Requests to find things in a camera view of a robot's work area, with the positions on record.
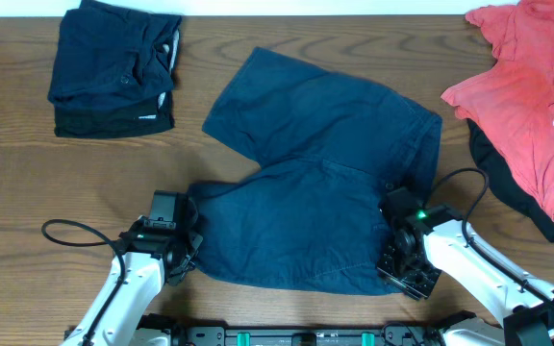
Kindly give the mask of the blue denim shorts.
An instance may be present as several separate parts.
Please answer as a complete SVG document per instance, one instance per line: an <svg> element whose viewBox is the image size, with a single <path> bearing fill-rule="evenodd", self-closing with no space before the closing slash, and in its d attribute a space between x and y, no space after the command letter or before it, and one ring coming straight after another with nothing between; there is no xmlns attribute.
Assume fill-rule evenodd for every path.
<svg viewBox="0 0 554 346"><path fill-rule="evenodd" d="M257 48L203 129L259 166L236 184L190 186L204 274L266 288L393 293L376 269L391 235L380 208L402 186L429 193L436 113L387 86Z"/></svg>

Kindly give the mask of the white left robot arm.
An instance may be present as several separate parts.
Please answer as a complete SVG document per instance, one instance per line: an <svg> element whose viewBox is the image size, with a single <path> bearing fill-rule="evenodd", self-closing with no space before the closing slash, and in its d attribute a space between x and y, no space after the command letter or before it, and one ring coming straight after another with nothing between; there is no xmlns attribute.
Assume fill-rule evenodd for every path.
<svg viewBox="0 0 554 346"><path fill-rule="evenodd" d="M195 268L202 235L175 222L142 217L113 243L110 275L64 345L171 343L173 331L142 328L145 311L166 284L177 285Z"/></svg>

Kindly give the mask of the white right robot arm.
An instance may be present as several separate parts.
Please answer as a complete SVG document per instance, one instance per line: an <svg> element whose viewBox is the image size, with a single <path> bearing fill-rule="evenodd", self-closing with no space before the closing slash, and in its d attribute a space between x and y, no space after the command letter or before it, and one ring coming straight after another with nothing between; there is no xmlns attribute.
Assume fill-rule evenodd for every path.
<svg viewBox="0 0 554 346"><path fill-rule="evenodd" d="M384 206L393 236L379 259L380 277L415 299L430 296L446 274L497 321L467 313L436 330L440 345L554 345L554 284L502 255L448 206Z"/></svg>

